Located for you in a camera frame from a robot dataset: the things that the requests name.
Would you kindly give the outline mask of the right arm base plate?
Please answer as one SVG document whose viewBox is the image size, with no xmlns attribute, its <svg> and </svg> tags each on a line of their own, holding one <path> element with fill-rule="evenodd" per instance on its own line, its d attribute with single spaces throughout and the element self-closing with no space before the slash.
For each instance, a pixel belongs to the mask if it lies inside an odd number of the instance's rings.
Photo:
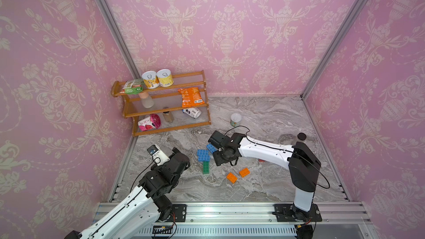
<svg viewBox="0 0 425 239">
<path fill-rule="evenodd" d="M 294 204 L 274 204 L 272 214 L 278 222 L 322 222 L 321 212 L 317 204 L 312 204 L 309 211 L 303 211 Z"/>
</svg>

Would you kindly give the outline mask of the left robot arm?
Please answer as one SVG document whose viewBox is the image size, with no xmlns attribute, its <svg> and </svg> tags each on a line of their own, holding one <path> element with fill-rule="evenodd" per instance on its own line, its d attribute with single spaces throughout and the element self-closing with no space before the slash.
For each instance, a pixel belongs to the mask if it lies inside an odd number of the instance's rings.
<svg viewBox="0 0 425 239">
<path fill-rule="evenodd" d="M 89 228 L 70 232 L 67 239 L 130 239 L 140 229 L 168 220 L 173 204 L 167 194 L 190 167 L 190 159 L 177 148 L 170 156 L 157 145 L 147 152 L 153 165 L 127 197 Z"/>
</svg>

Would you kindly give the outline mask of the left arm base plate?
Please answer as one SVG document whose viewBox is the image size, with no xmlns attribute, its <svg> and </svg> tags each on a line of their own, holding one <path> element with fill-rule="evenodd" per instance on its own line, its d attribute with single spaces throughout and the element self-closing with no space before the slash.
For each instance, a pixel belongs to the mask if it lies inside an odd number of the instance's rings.
<svg viewBox="0 0 425 239">
<path fill-rule="evenodd" d="M 185 222 L 187 213 L 187 204 L 173 204 L 171 207 L 170 215 L 166 222 Z"/>
</svg>

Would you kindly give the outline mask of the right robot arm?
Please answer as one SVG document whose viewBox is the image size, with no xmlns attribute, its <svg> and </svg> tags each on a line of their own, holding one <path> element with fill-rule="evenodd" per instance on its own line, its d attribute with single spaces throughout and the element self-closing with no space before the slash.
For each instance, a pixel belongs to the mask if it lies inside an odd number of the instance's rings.
<svg viewBox="0 0 425 239">
<path fill-rule="evenodd" d="M 278 145 L 254 139 L 242 133 L 226 136 L 215 131 L 208 142 L 217 151 L 213 153 L 217 166 L 229 163 L 235 166 L 242 157 L 261 159 L 276 164 L 290 172 L 296 187 L 294 202 L 284 209 L 275 210 L 281 221 L 319 222 L 320 212 L 313 203 L 321 162 L 302 141 L 294 145 Z"/>
</svg>

